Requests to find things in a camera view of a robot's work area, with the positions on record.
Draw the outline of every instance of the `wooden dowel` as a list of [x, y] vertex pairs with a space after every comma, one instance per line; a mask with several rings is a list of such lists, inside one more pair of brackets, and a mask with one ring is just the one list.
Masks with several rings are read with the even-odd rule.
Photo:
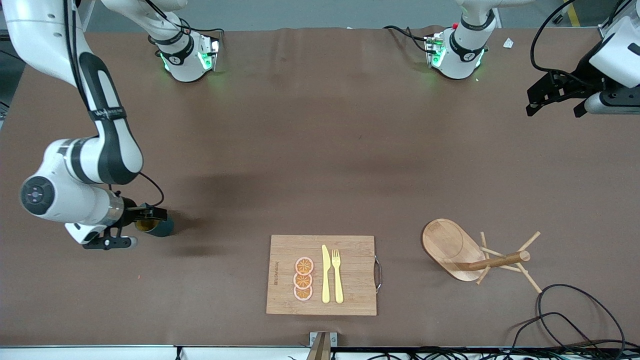
[[536, 291], [538, 293], [542, 292], [542, 289], [540, 289], [540, 287], [538, 286], [538, 284], [536, 284], [536, 282], [533, 280], [533, 278], [531, 277], [531, 275], [529, 275], [529, 272], [527, 270], [524, 269], [524, 266], [522, 266], [521, 263], [516, 263], [516, 266], [520, 269], [520, 271], [524, 274], [524, 276], [527, 278], [527, 280], [529, 280], [529, 283], [531, 284], [531, 286], [533, 286], [534, 289], [536, 289]]
[[529, 255], [529, 252], [520, 251], [509, 254], [504, 258], [476, 261], [475, 263], [468, 264], [467, 267], [471, 271], [476, 271], [482, 270], [487, 266], [495, 268], [502, 265], [511, 265], [519, 263], [521, 261], [528, 261], [529, 259], [531, 259], [531, 255]]
[[524, 245], [522, 245], [518, 251], [524, 251], [527, 247], [529, 247], [529, 245], [531, 245], [532, 242], [536, 241], [536, 239], [540, 236], [540, 232], [536, 231], [535, 234], [533, 234], [533, 236], [531, 236], [531, 238], [529, 240], [527, 240], [527, 242], [524, 243]]
[[[484, 231], [480, 232], [480, 237], [482, 238], [482, 247], [486, 248], [486, 238], [484, 238]], [[484, 259], [485, 260], [489, 260], [489, 253], [488, 252], [484, 252]]]
[[519, 268], [514, 268], [513, 266], [509, 266], [509, 265], [502, 265], [502, 266], [498, 266], [501, 269], [505, 269], [505, 270], [511, 270], [511, 271], [515, 271], [515, 272], [522, 272]]
[[484, 268], [484, 271], [480, 274], [480, 277], [478, 278], [478, 281], [476, 281], [476, 284], [480, 285], [480, 283], [482, 282], [482, 280], [484, 279], [484, 277], [486, 276], [486, 274], [489, 274], [489, 269], [490, 267], [487, 266], [486, 268]]
[[489, 254], [491, 254], [491, 255], [496, 255], [496, 256], [497, 256], [497, 257], [499, 257], [499, 258], [505, 258], [505, 257], [507, 256], [507, 255], [501, 254], [501, 253], [499, 253], [499, 252], [497, 252], [497, 251], [493, 251], [493, 250], [491, 250], [491, 249], [487, 249], [487, 248], [486, 248], [486, 247], [484, 247], [484, 246], [480, 246], [480, 250], [481, 250], [481, 251], [483, 251], [483, 252], [488, 252], [488, 253], [489, 253]]

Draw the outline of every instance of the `wooden mug tree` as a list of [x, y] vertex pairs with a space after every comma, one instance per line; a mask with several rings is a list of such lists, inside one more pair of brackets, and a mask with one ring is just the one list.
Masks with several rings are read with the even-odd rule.
[[440, 266], [458, 280], [475, 281], [480, 285], [491, 268], [502, 268], [522, 273], [538, 293], [542, 292], [522, 265], [523, 261], [531, 259], [527, 247], [538, 238], [539, 231], [536, 231], [518, 251], [507, 255], [489, 249], [484, 233], [480, 233], [480, 235], [482, 246], [476, 244], [455, 222], [448, 219], [438, 219], [430, 222], [424, 228], [422, 247]]

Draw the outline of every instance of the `metal handle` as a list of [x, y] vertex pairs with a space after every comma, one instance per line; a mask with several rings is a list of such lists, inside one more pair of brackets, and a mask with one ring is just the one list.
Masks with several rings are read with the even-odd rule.
[[378, 285], [376, 286], [376, 294], [380, 291], [380, 286], [382, 286], [382, 265], [380, 265], [380, 261], [378, 260], [378, 256], [374, 255], [374, 269], [373, 269], [373, 278], [374, 278], [374, 283], [376, 282], [376, 269], [375, 266], [378, 266]]

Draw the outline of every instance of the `gray floor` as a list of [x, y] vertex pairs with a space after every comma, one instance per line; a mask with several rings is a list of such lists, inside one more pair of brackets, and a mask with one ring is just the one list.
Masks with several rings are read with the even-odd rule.
[[[537, 28], [563, 0], [537, 0], [518, 8], [501, 8], [504, 28]], [[595, 26], [609, 14], [616, 0], [578, 0], [575, 12], [581, 26]], [[90, 11], [92, 0], [83, 0], [81, 16]], [[178, 14], [195, 28], [228, 31], [280, 28], [382, 28], [386, 25], [423, 28], [431, 24], [450, 26], [460, 19], [452, 0], [191, 0]], [[558, 26], [571, 26], [565, 15]], [[99, 0], [91, 11], [87, 31], [142, 31], [131, 20], [109, 11]], [[0, 29], [6, 29], [0, 11]], [[15, 54], [11, 44], [0, 49]], [[24, 64], [0, 53], [0, 101], [11, 105]], [[0, 108], [0, 127], [3, 109]]]

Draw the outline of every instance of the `knife blade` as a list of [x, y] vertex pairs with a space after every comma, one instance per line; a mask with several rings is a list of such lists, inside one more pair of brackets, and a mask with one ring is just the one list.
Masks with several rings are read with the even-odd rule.
[[329, 257], [329, 250], [326, 249], [326, 245], [322, 245], [322, 302], [325, 304], [331, 301], [329, 295], [329, 269], [331, 268], [331, 258]]

